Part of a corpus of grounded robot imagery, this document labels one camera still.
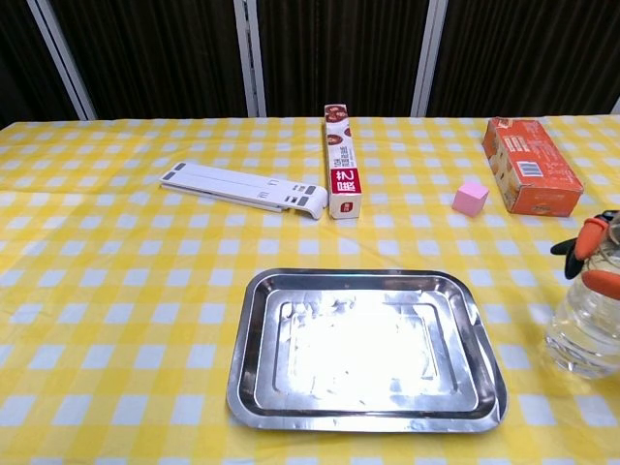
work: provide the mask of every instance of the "red label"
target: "red label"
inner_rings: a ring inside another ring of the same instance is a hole
[[[331,170],[331,192],[334,194],[361,194],[357,169]]]

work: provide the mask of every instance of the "food image on box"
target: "food image on box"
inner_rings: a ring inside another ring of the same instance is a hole
[[[571,214],[583,185],[541,123],[491,118],[482,146],[510,213]]]
[[[361,184],[345,105],[325,105],[325,146],[329,214],[334,219],[357,218],[361,209]]]

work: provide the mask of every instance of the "orange cardboard box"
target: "orange cardboard box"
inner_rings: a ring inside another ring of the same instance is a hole
[[[482,146],[510,213],[571,214],[583,185],[541,123],[491,118]]]

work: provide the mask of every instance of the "yellow checkered tablecloth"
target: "yellow checkered tablecloth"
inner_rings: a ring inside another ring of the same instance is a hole
[[[512,216],[482,119],[354,118],[361,217],[159,188],[177,161],[323,183],[321,118],[19,123],[0,132],[0,463],[620,463],[620,377],[557,371],[549,246],[620,204],[620,118],[542,123],[586,185],[572,218]],[[450,209],[468,180],[483,214]],[[272,432],[226,401],[248,281],[270,267],[438,269],[472,290],[509,387],[476,436]]]

